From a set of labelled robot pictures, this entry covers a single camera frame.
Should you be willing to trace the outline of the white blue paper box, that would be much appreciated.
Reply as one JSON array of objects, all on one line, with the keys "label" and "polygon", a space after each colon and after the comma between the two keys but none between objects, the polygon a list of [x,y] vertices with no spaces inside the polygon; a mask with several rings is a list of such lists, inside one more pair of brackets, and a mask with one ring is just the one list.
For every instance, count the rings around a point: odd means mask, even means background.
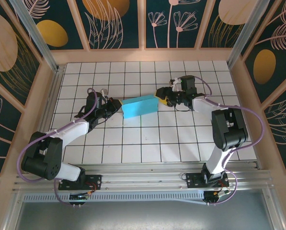
[{"label": "white blue paper box", "polygon": [[126,99],[121,101],[123,118],[128,119],[136,116],[155,113],[158,111],[159,100],[153,94]]}]

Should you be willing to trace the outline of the black controller board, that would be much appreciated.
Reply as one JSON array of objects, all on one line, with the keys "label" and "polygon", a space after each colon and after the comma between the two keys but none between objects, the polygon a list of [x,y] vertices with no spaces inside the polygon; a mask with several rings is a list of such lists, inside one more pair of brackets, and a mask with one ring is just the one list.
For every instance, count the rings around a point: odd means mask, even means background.
[{"label": "black controller board", "polygon": [[226,202],[226,199],[223,201],[219,201],[221,197],[230,194],[231,192],[228,190],[225,191],[204,191],[203,192],[203,201],[207,205],[218,205]]},{"label": "black controller board", "polygon": [[81,208],[86,203],[90,196],[88,193],[79,193],[79,194],[70,194],[69,195],[69,204],[75,208]]}]

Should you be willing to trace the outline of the grey metal sheet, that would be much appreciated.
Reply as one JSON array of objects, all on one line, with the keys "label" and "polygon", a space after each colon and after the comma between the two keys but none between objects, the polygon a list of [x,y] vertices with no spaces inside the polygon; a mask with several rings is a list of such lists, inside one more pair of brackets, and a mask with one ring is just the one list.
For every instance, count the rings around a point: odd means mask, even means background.
[{"label": "grey metal sheet", "polygon": [[274,230],[258,201],[206,207],[177,201],[25,203],[15,230]]}]

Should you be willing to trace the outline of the aluminium side rail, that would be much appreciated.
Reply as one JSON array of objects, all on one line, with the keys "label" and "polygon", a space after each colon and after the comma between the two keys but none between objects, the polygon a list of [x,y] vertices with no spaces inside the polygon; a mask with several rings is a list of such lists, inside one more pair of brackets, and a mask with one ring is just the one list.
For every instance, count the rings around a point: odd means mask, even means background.
[{"label": "aluminium side rail", "polygon": [[52,180],[57,176],[62,163],[62,140],[48,136],[47,132],[52,132],[51,119],[58,99],[63,71],[63,68],[59,68],[47,86],[44,111],[37,131],[30,138],[33,144],[27,148],[21,161],[23,171],[47,180]]}]

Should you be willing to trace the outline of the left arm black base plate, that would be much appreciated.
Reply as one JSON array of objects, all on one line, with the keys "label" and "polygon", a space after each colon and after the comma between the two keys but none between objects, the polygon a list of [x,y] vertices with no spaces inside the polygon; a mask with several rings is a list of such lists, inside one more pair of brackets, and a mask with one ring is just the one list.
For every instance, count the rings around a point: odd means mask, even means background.
[{"label": "left arm black base plate", "polygon": [[102,175],[83,175],[77,181],[62,180],[58,186],[59,191],[85,191],[100,190]]}]

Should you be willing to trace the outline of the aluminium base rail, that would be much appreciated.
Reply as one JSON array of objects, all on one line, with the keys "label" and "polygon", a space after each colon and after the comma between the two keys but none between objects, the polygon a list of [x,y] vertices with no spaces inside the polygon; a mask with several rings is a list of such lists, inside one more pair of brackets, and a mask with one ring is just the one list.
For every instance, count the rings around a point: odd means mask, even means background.
[{"label": "aluminium base rail", "polygon": [[[186,190],[186,173],[199,173],[201,162],[110,163],[82,165],[87,175],[102,176],[101,191],[177,191]],[[231,161],[226,169],[229,184],[238,190],[274,188],[271,174],[255,161]]]}]

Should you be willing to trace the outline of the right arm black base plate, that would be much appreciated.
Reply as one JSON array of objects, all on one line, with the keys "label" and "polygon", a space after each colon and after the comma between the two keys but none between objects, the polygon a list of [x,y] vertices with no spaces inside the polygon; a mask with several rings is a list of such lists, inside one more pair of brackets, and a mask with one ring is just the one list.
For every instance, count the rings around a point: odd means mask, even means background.
[{"label": "right arm black base plate", "polygon": [[208,181],[207,175],[204,173],[186,173],[186,183],[188,188],[221,188],[229,187],[228,176],[223,176]]}]

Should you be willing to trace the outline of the aluminium frame post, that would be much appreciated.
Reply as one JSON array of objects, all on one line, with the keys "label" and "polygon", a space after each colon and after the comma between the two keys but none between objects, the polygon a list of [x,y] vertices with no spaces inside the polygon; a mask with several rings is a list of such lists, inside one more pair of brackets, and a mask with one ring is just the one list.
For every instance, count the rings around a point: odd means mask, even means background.
[{"label": "aluminium frame post", "polygon": [[238,60],[244,46],[250,39],[254,29],[257,27],[261,17],[266,11],[270,0],[258,0],[245,25],[243,26],[227,60],[229,70],[232,70]]},{"label": "aluminium frame post", "polygon": [[57,63],[35,23],[35,19],[41,19],[49,10],[49,0],[9,0],[9,2],[51,70],[57,72]]}]

